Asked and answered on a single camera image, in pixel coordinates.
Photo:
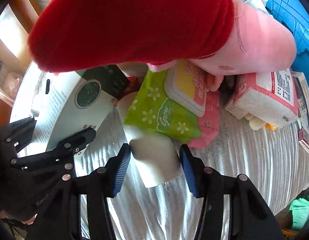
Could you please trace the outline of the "person's left hand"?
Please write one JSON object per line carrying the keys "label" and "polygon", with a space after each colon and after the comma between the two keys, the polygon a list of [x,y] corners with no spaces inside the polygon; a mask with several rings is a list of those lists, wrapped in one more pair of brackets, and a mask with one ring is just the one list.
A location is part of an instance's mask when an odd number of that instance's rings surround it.
{"label": "person's left hand", "polygon": [[35,214],[33,217],[31,217],[28,220],[22,221],[22,223],[25,224],[25,225],[31,225],[34,222],[36,217],[37,217],[37,214]]}

